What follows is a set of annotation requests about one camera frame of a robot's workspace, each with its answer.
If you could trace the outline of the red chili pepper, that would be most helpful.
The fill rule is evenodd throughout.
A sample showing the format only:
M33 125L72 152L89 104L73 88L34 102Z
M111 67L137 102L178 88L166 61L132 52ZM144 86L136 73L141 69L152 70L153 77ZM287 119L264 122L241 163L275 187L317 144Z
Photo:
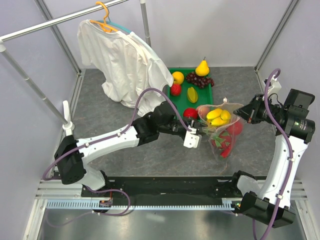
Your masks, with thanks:
M220 153L220 156L221 156L222 158L224 158L224 159L227 158L227 157L230 155L231 150L232 150L232 146L231 146L231 145L227 146L227 147Z

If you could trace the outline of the clear pink zip top bag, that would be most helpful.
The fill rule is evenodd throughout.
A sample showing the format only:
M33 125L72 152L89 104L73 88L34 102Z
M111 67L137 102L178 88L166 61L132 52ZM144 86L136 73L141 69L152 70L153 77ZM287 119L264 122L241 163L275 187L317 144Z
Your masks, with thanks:
M214 109L217 109L217 108L220 108L220 109L223 109L223 110L227 110L231 114L231 120L229 121L229 123L226 124L226 125L222 125L222 126L211 126L206 121L206 118L199 117L199 115L198 115L198 119L200 120L200 122L205 124L205 125L207 125L206 135L208 136L208 141L209 141L209 143L210 143L210 145L212 147L213 154L218 156L219 158L223 159L220 156L220 153L223 151L223 149L219 149L217 147L214 147L212 145L212 139L213 139L214 136L218 136L221 132L227 131L227 128L230 125L232 125L233 123L237 122L237 121L241 121L244 124L244 121L242 120L242 118L240 118L239 116L236 116L235 114L233 114L234 110L236 110L236 109L238 109L240 107L243 107L244 105L240 104L240 103L230 103L227 98L224 98L222 104L219 104L219 105L205 104L205 105L202 105L202 106L210 107L210 111L212 111ZM232 142L231 142L230 146L232 147L232 150L236 145L236 142L237 142L237 140L239 138L239 135L237 135L237 136L232 135L231 136Z

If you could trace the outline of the yellow banana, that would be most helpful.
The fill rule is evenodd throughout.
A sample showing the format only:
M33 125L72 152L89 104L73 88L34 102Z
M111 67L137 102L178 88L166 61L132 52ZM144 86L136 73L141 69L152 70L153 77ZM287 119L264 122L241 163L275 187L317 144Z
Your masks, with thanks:
M226 125L232 119L232 115L225 109L216 108L206 115L206 121L213 127Z

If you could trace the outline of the pink dragon fruit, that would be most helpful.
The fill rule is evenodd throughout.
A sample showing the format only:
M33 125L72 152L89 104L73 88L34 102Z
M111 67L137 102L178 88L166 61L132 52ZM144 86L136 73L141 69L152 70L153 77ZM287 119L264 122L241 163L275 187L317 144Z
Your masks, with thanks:
M227 131L223 131L218 136L214 136L211 143L214 147L225 150L232 143L232 136Z

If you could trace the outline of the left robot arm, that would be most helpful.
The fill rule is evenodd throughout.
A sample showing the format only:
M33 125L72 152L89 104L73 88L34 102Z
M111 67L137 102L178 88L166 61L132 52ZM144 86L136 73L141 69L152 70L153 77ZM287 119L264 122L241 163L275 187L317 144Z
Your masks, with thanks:
M107 176L102 170L93 169L89 163L118 150L142 146L159 138L160 134L179 136L186 148L197 148L205 134L203 124L192 118L182 119L174 104L162 102L154 111L133 120L124 127L91 138L63 138L54 158L63 185L88 186L99 197L110 191Z

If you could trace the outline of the yellow star fruit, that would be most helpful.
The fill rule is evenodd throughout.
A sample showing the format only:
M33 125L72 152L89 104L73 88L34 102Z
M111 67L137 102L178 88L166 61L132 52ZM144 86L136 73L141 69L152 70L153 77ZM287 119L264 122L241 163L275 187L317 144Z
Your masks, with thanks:
M187 89L187 99L190 103L193 103L193 104L195 104L198 101L199 99L198 93L194 87L189 87Z

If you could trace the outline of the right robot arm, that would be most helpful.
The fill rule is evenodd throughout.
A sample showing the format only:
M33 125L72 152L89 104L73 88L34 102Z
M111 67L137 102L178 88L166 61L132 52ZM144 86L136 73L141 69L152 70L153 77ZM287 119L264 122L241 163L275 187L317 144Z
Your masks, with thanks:
M316 130L313 120L307 119L308 107L314 102L311 93L291 89L284 104L273 104L263 94L257 94L249 104L234 114L249 124L267 122L276 126L275 150L270 169L262 186L244 171L233 175L229 191L242 196L235 212L263 224L279 228L293 223L290 211L291 191L299 162Z

